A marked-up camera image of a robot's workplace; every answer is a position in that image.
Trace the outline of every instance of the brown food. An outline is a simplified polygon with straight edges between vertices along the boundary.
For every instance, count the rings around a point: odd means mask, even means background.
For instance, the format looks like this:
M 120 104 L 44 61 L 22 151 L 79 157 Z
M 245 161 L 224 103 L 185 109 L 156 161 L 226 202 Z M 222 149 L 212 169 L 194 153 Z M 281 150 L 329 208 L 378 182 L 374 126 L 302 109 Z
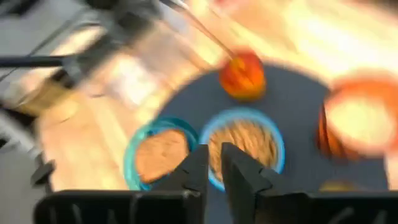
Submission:
M 171 129 L 145 139 L 136 151 L 136 169 L 143 183 L 172 172 L 188 155 L 183 132 Z
M 218 180 L 221 174 L 221 144 L 230 142 L 267 167 L 277 162 L 277 146 L 268 129 L 257 123 L 238 120 L 215 131 L 209 139 L 210 166 Z

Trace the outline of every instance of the dark round tray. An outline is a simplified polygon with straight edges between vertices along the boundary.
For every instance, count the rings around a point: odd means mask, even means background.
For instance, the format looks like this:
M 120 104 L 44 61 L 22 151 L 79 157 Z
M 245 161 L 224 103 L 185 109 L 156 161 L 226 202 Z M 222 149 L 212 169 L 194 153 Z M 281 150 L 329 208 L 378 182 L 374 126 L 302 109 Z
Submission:
M 315 146 L 318 113 L 327 87 L 305 75 L 274 65 L 265 65 L 267 91 L 254 103 L 242 105 L 230 98 L 218 83 L 217 72 L 210 72 L 180 90 L 159 116 L 184 119 L 201 133 L 203 126 L 220 111 L 247 106 L 270 117 L 285 142 L 282 175 L 298 190 L 317 191 L 327 180 L 346 180 L 364 189 L 387 190 L 382 159 L 357 162 L 331 161 Z M 207 223 L 231 223 L 223 192 L 209 184 Z

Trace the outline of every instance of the wooden surface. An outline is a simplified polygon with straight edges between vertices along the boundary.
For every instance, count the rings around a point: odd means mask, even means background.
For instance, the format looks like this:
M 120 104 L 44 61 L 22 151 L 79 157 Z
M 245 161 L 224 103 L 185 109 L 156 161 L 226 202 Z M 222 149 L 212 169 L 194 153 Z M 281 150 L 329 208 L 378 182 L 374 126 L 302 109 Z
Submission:
M 398 28 L 393 16 L 368 5 L 339 1 L 247 2 L 228 18 L 209 11 L 206 1 L 193 1 L 191 9 L 229 47 L 252 47 L 264 60 L 304 70 L 329 86 L 357 68 L 398 73 Z M 153 42 L 146 41 L 159 36 L 160 30 L 161 34 L 170 32 L 160 24 L 132 51 L 147 51 L 146 46 Z M 55 54 L 82 50 L 99 32 L 90 29 L 73 35 Z M 168 62 L 173 66 L 134 79 L 133 93 L 127 87 L 117 93 L 109 90 L 110 83 L 122 85 L 121 74 L 124 78 L 135 75 L 128 72 L 134 66 L 131 56 L 121 51 L 99 66 L 94 78 L 79 90 L 43 110 L 36 127 L 46 158 L 57 163 L 52 176 L 55 190 L 126 188 L 123 154 L 135 130 L 151 120 L 181 85 L 217 66 L 225 56 L 219 46 L 192 27 L 188 34 L 174 37 L 177 47 L 170 53 L 174 61 Z M 48 70 L 31 72 L 34 75 L 23 84 L 32 89 L 50 74 Z M 134 99 L 133 95 L 150 89 L 148 86 L 154 90 L 148 97 Z M 90 97 L 88 91 L 102 96 Z M 391 189 L 398 189 L 397 157 L 391 155 L 386 160 Z

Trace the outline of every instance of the blue bowl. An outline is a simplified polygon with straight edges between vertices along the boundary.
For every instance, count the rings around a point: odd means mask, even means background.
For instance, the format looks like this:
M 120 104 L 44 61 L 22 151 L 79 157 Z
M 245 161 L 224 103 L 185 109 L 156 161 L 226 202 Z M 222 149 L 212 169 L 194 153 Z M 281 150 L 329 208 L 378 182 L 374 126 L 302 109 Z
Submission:
M 275 139 L 277 150 L 278 150 L 278 161 L 272 169 L 277 173 L 281 173 L 285 164 L 285 147 L 277 126 L 274 122 L 260 111 L 249 109 L 249 108 L 233 108 L 230 110 L 224 110 L 220 114 L 216 115 L 210 120 L 203 129 L 202 135 L 199 139 L 199 144 L 208 144 L 211 134 L 217 129 L 226 126 L 228 123 L 237 120 L 245 119 L 256 122 L 265 126 L 272 134 Z M 220 182 L 214 175 L 212 169 L 209 167 L 209 181 L 220 191 L 225 191 L 224 184 Z
M 124 153 L 123 172 L 124 179 L 130 190 L 150 190 L 158 181 L 151 184 L 145 184 L 140 181 L 136 170 L 136 149 L 140 143 L 154 134 L 161 133 L 168 129 L 179 129 L 183 131 L 188 141 L 188 150 L 192 152 L 198 144 L 198 134 L 196 131 L 185 121 L 178 118 L 159 118 L 153 122 L 138 129 L 135 135 L 130 140 L 130 143 Z

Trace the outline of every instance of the wooden table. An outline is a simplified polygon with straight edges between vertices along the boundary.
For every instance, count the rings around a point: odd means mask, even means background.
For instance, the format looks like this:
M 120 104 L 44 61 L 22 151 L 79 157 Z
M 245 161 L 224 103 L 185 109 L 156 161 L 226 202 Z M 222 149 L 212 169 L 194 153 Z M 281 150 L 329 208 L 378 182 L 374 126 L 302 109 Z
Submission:
M 371 67 L 377 72 L 385 68 L 398 73 L 398 28 L 393 16 L 368 5 L 340 1 L 250 2 L 232 13 L 233 21 L 210 12 L 206 1 L 193 1 L 191 9 L 226 45 L 252 47 L 264 60 L 304 70 L 328 86 L 357 68 Z M 167 28 L 157 26 L 136 46 L 145 46 L 145 40 L 160 30 Z M 101 32 L 94 28 L 79 32 L 54 54 L 81 51 Z M 128 66 L 130 56 L 122 50 L 110 56 L 94 71 L 94 78 L 64 100 L 37 110 L 40 118 L 36 127 L 45 157 L 57 163 L 51 180 L 55 190 L 126 189 L 123 154 L 135 130 L 152 119 L 181 85 L 202 70 L 217 66 L 224 57 L 222 49 L 195 28 L 190 28 L 188 36 L 176 38 L 188 46 L 181 48 L 184 50 L 180 51 L 178 68 L 161 76 L 149 75 L 149 82 L 156 83 L 156 91 L 140 103 L 126 106 L 123 100 L 103 91 L 113 77 L 126 70 L 123 66 Z M 33 90 L 53 71 L 33 70 L 21 83 Z M 89 97 L 84 94 L 87 89 L 103 95 Z M 390 188 L 398 189 L 398 156 L 389 156 L 386 164 Z

